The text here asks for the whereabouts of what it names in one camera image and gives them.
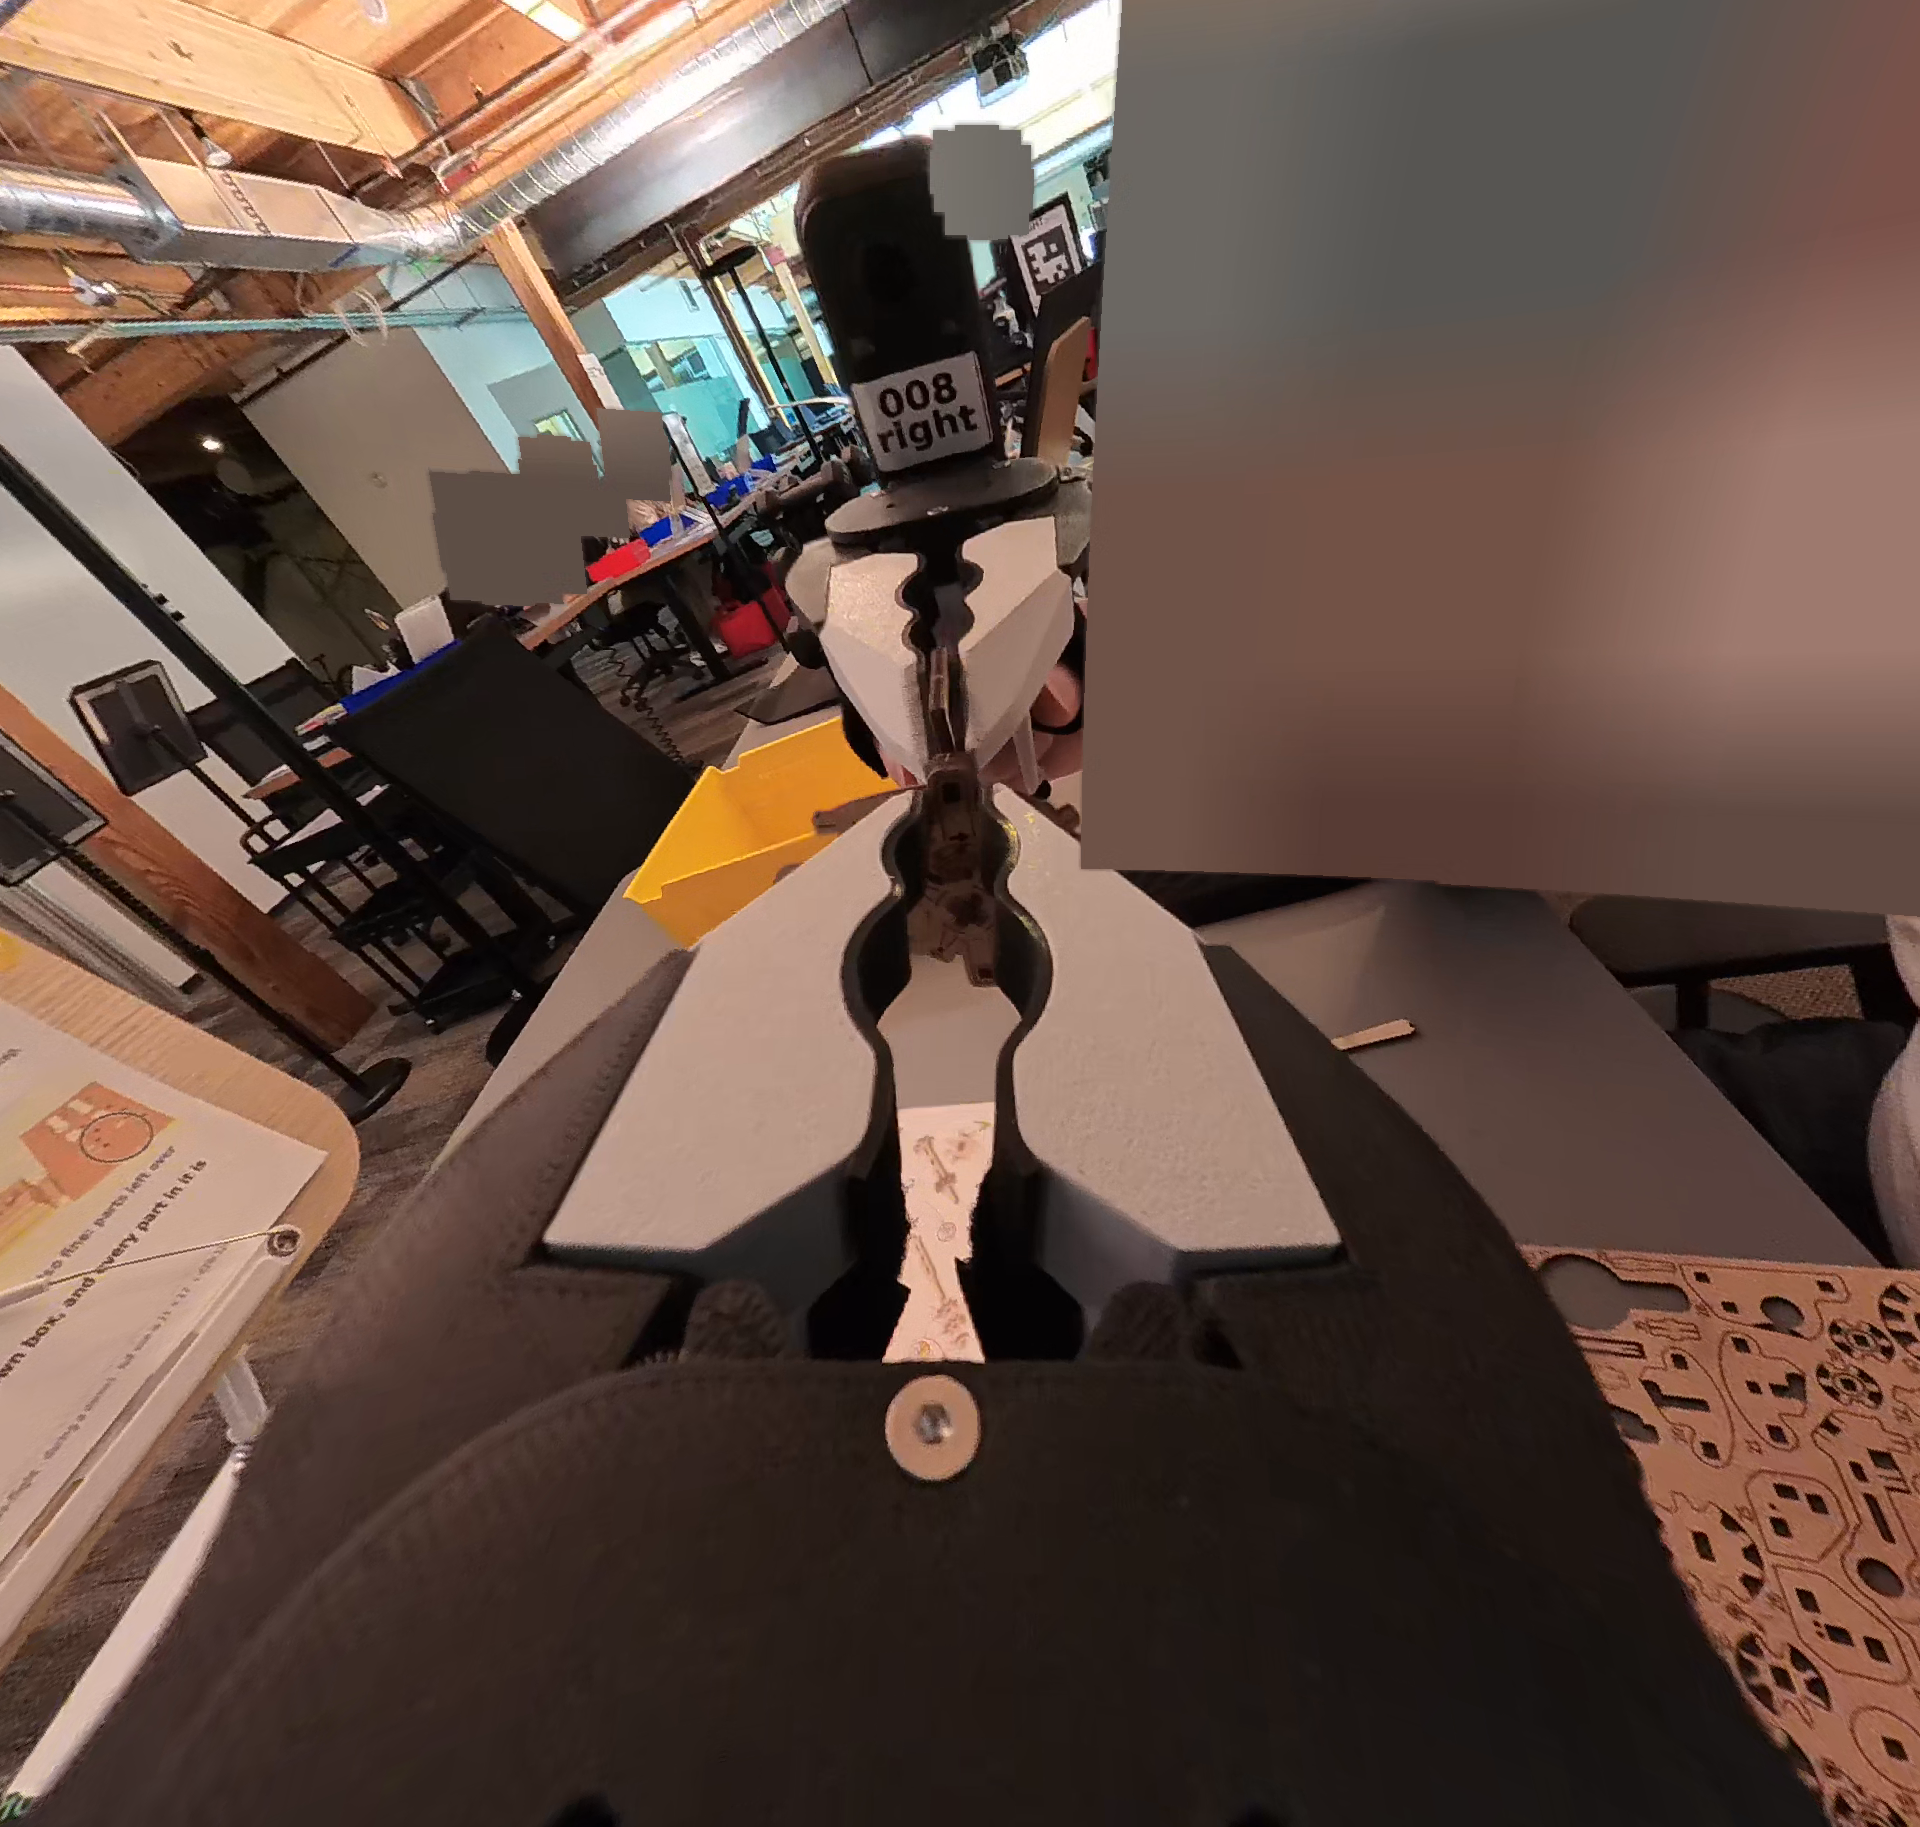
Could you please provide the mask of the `black folded panel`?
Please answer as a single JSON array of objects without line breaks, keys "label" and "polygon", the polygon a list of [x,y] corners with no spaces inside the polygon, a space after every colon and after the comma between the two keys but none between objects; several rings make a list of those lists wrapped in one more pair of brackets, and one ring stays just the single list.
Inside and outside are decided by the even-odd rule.
[{"label": "black folded panel", "polygon": [[498,620],[346,711],[329,740],[582,921],[697,784]]}]

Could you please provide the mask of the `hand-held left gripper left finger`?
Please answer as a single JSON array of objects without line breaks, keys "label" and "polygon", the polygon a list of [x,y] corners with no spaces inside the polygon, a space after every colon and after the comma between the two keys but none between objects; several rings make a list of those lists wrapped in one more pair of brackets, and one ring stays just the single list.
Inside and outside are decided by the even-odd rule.
[{"label": "hand-held left gripper left finger", "polygon": [[541,1247],[700,1280],[835,1280],[845,1186],[880,1121],[855,946],[900,917],[907,808],[877,808],[713,927],[590,1143]]}]

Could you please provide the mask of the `white parts diagram paper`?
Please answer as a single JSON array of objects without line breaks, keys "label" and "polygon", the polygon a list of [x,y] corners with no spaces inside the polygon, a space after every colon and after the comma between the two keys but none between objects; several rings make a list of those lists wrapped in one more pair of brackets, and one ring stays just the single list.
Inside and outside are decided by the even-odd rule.
[{"label": "white parts diagram paper", "polygon": [[984,1363],[961,1286],[972,1260],[972,1213],[989,1173],[989,1101],[900,1110],[900,1190],[907,1238],[901,1310],[885,1363]]}]

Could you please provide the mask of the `yellow plastic bin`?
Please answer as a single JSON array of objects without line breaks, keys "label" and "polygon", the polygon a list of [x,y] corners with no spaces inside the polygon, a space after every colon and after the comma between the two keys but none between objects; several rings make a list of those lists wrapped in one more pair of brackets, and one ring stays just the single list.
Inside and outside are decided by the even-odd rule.
[{"label": "yellow plastic bin", "polygon": [[853,754],[840,720],[772,740],[700,773],[621,896],[689,948],[828,846],[818,817],[897,789]]}]

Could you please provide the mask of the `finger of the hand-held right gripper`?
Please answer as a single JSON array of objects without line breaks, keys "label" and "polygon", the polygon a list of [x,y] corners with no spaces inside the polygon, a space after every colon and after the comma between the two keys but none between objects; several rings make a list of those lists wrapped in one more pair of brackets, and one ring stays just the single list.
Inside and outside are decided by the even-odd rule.
[{"label": "finger of the hand-held right gripper", "polygon": [[928,597],[924,554],[810,541],[787,574],[787,592],[866,727],[878,772],[922,787],[929,769],[929,656],[915,608]]},{"label": "finger of the hand-held right gripper", "polygon": [[956,600],[936,610],[936,754],[995,760],[1011,747],[1022,791],[1043,772],[1032,702],[1077,620],[1059,520],[1011,519],[956,544]]}]

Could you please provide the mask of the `small wooden model assembly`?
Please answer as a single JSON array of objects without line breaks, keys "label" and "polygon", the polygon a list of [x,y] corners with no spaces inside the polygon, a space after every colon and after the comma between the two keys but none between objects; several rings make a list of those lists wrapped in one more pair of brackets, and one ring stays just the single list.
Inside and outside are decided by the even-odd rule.
[{"label": "small wooden model assembly", "polygon": [[917,791],[918,894],[907,917],[915,960],[960,966],[975,987],[996,986],[999,920],[989,885],[989,804],[966,745],[961,664],[936,646],[924,672],[928,769]]}]

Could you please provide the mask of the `tablet on stand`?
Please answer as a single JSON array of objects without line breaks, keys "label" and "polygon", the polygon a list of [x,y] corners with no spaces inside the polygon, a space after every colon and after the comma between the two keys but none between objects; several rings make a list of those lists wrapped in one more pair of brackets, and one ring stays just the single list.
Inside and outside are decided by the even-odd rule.
[{"label": "tablet on stand", "polygon": [[193,773],[207,758],[207,747],[159,659],[127,664],[70,687],[67,705],[110,781],[129,799]]}]

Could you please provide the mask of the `silver ceiling air duct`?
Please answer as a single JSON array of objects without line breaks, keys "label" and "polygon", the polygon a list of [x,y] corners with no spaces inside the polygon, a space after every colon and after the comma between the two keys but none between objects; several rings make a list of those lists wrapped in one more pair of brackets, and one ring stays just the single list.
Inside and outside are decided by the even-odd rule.
[{"label": "silver ceiling air duct", "polygon": [[3,163],[1,227],[11,236],[61,242],[110,241],[127,254],[157,264],[258,273],[445,259],[585,183],[758,68],[792,64],[802,47],[790,41],[758,57],[745,49],[708,49],[657,87],[567,136],[512,181],[451,203],[380,210],[310,183],[137,157],[98,175]]}]

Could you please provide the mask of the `printed instruction sheet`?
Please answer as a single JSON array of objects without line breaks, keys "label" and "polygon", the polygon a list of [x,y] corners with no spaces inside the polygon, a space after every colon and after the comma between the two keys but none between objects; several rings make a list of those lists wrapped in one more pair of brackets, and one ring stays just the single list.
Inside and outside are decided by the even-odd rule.
[{"label": "printed instruction sheet", "polygon": [[254,1263],[324,1150],[3,1005],[1,1556]]}]

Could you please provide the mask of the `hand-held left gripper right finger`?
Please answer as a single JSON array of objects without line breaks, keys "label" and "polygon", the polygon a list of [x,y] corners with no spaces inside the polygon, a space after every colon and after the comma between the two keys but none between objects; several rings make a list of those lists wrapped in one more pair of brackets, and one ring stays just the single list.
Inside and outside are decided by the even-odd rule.
[{"label": "hand-held left gripper right finger", "polygon": [[1022,981],[999,1128],[1038,1183],[1053,1280],[1328,1262],[1335,1219],[1196,935],[1030,804],[999,804],[1003,986]]}]

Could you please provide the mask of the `black pole floor stand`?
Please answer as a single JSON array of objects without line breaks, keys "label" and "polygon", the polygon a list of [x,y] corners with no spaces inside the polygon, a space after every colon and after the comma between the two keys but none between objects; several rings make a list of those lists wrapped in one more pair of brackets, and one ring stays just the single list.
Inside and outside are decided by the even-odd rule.
[{"label": "black pole floor stand", "polygon": [[[60,499],[45,483],[41,483],[11,448],[1,449],[1,484],[3,491],[61,547],[110,595],[122,605],[183,668],[189,668],[215,697],[222,699],[233,716],[248,725],[257,740],[269,743],[280,765],[301,779],[312,796],[324,801],[339,824],[353,840],[377,852],[397,881],[418,882],[422,891],[435,891],[432,881],[420,876],[418,864],[388,841],[388,835],[372,822],[365,808],[339,784],[329,781],[324,765],[300,743],[300,740],[276,725],[267,711],[226,666],[194,639],[183,620],[171,615],[162,597],[150,592],[137,574],[133,574],[102,544],[102,540],[78,519],[67,501]],[[408,1061],[386,1056],[368,1068],[352,1068],[335,1052],[322,1045],[307,1029],[288,1020],[275,1002],[257,993],[241,975],[230,973],[225,963],[197,939],[182,931],[174,921],[165,920],[150,902],[130,894],[106,870],[92,864],[88,854],[57,840],[55,850],[61,864],[74,867],[96,891],[118,902],[140,925],[157,935],[168,952],[198,970],[206,980],[219,983],[231,998],[239,998],[252,1013],[267,1022],[285,1042],[297,1045],[307,1056],[317,1061],[336,1082],[343,1083],[343,1113],[348,1125],[359,1126],[402,1090],[411,1078]]]}]

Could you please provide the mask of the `laser-cut wooden parts sheet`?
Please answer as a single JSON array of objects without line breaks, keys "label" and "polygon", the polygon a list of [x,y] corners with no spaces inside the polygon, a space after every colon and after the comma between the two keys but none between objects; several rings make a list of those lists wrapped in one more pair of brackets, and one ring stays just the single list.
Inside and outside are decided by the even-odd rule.
[{"label": "laser-cut wooden parts sheet", "polygon": [[1831,1823],[1918,1820],[1918,1277],[1525,1244],[1673,1573]]}]

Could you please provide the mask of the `light wooden board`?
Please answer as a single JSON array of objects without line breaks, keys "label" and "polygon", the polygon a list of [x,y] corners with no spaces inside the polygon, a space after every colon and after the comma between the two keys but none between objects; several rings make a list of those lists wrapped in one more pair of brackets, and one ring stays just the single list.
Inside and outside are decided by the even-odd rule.
[{"label": "light wooden board", "polygon": [[104,1453],[61,1500],[24,1563],[3,1571],[1,1634],[11,1663],[178,1428],[209,1394],[238,1384],[236,1369],[293,1272],[345,1213],[359,1173],[359,1143],[328,1095],[12,935],[3,935],[3,1005],[186,1095],[324,1150],[324,1167],[275,1230],[267,1260],[226,1291],[180,1359],[118,1420]]}]

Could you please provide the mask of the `black metal rack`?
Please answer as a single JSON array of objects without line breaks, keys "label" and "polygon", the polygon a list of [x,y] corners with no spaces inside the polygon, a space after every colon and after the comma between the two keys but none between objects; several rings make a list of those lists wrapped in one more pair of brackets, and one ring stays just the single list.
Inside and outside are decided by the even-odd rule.
[{"label": "black metal rack", "polygon": [[[496,857],[470,846],[374,769],[329,740],[326,720],[301,732],[305,747],[348,793],[368,826],[408,854],[458,906],[480,900],[466,917],[493,948],[526,973],[543,973],[563,927]],[[516,987],[503,966],[478,952],[440,909],[392,864],[343,824],[339,815],[288,769],[252,784],[241,801],[252,865],[275,878],[317,920],[329,941],[365,963],[390,990],[390,1012],[411,1016],[430,1033],[512,1002]]]}]

